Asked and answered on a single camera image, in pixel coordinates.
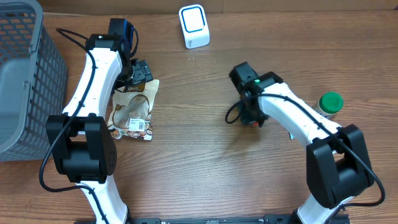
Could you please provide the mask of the white brown snack bag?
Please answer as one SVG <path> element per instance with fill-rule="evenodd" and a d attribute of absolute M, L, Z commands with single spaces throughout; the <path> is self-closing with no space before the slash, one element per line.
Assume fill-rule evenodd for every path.
<path fill-rule="evenodd" d="M 159 80 L 152 80 L 114 92 L 113 110 L 108 119 L 108 129 L 113 138 L 127 136 L 145 141 L 152 139 L 152 109 L 159 84 Z"/>

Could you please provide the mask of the green white cup container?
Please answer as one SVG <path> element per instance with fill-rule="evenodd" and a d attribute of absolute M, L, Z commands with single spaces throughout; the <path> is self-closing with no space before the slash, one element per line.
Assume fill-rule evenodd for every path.
<path fill-rule="evenodd" d="M 320 115 L 330 119 L 337 114 L 344 105 L 343 97 L 337 92 L 327 92 L 313 105 L 313 109 Z"/>

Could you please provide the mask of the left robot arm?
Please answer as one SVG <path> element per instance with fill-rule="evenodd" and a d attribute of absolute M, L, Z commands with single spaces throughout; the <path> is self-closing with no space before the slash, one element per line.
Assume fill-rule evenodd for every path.
<path fill-rule="evenodd" d="M 112 18 L 106 34 L 91 34 L 80 47 L 86 63 L 75 93 L 60 115 L 50 115 L 45 125 L 50 147 L 39 171 L 52 157 L 59 174 L 67 176 L 70 187 L 80 189 L 95 214 L 95 223 L 132 223 L 129 207 L 122 201 L 113 174 L 117 149 L 105 122 L 106 107 L 115 91 L 152 81 L 145 61 L 135 58 L 139 38 L 126 19 Z"/>

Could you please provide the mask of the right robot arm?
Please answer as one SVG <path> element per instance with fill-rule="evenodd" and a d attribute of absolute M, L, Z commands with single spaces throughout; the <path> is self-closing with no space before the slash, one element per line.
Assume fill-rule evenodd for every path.
<path fill-rule="evenodd" d="M 258 75 L 243 62 L 229 78 L 241 99 L 235 103 L 245 125 L 262 126 L 274 118 L 306 150 L 310 196 L 291 215 L 267 215 L 266 223 L 349 223 L 339 211 L 374 184 L 368 149 L 362 131 L 342 127 L 298 98 L 274 72 Z"/>

